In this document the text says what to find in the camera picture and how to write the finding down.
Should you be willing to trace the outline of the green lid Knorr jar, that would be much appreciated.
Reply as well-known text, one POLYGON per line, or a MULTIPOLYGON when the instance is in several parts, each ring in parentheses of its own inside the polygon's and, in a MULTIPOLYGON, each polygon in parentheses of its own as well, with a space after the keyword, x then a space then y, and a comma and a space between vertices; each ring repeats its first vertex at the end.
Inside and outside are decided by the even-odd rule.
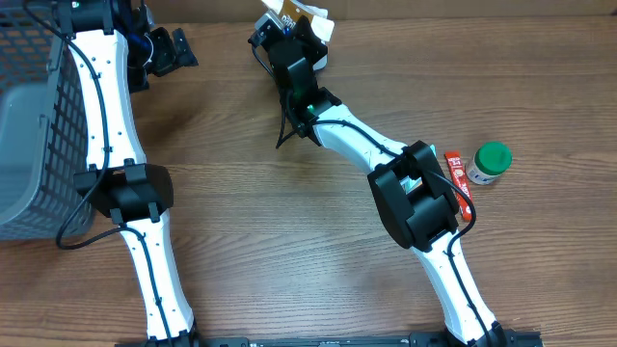
POLYGON ((478 185, 493 183, 512 165, 510 148, 501 142, 489 142, 476 151, 466 165, 468 179, 478 185))

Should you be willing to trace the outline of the red white snack packet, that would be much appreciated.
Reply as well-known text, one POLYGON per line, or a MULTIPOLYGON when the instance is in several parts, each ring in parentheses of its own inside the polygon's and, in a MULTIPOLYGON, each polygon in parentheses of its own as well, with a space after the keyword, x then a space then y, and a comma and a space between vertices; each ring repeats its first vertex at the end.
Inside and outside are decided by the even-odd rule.
MULTIPOLYGON (((465 172, 465 166, 458 150, 446 151, 444 153, 446 165, 451 175, 452 182, 457 188, 463 191, 466 197, 471 200, 469 191, 469 181, 465 172)), ((460 205, 462 219, 465 222, 470 222, 472 218, 470 204, 461 196, 457 197, 460 205)))

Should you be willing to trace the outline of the white brown snack bag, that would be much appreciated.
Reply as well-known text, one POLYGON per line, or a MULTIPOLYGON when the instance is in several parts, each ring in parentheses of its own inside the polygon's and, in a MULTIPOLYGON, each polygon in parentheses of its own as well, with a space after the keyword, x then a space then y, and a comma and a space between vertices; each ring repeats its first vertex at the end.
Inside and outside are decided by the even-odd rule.
POLYGON ((291 30, 305 16, 314 35, 323 43, 331 40, 335 23, 328 18, 328 10, 303 4, 298 0, 261 0, 274 17, 274 22, 283 30, 291 30))

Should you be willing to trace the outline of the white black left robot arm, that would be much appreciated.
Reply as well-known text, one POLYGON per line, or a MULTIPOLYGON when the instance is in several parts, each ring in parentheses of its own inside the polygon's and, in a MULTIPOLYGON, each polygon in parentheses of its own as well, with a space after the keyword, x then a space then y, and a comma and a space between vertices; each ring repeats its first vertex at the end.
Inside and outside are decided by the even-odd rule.
POLYGON ((75 190, 124 240, 147 316, 146 346, 199 346, 193 310, 183 293, 171 242, 174 189, 168 170, 150 164, 137 135, 132 93, 198 60, 182 30, 155 27, 145 4, 58 1, 54 35, 77 68, 87 124, 86 169, 75 190))

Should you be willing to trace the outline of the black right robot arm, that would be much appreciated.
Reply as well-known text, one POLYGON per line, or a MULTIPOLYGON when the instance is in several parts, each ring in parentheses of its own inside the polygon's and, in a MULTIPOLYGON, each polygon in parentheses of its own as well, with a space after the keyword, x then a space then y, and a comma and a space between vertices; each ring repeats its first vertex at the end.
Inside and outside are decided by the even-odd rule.
POLYGON ((420 261, 443 309, 448 346, 504 346, 508 340, 484 303, 465 260, 457 215, 464 192, 447 179, 433 148, 422 141, 407 146, 381 135, 317 83, 315 65, 328 48, 302 15, 286 27, 265 13, 250 38, 268 58, 262 67, 276 83, 282 107, 277 143, 291 135, 309 138, 365 173, 381 222, 401 248, 420 261))

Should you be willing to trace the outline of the teal white snack packet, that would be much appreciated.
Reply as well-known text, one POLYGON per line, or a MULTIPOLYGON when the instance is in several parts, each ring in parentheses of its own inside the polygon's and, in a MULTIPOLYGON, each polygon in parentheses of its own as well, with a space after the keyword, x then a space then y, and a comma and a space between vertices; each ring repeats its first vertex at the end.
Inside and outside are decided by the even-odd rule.
POLYGON ((422 181, 421 181, 420 178, 413 179, 413 178, 410 178, 410 177, 407 176, 405 178, 402 178, 399 181, 399 183, 400 183, 401 187, 403 188, 404 192, 406 194, 409 194, 414 189, 418 188, 422 184, 422 181))

